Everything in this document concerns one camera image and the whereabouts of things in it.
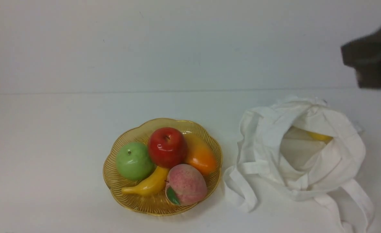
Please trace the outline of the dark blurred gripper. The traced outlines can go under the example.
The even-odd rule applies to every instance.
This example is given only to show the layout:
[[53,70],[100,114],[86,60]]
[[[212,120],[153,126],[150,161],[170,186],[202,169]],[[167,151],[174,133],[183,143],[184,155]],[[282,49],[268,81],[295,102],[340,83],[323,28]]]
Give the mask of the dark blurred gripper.
[[381,27],[340,47],[343,64],[353,68],[360,89],[381,89]]

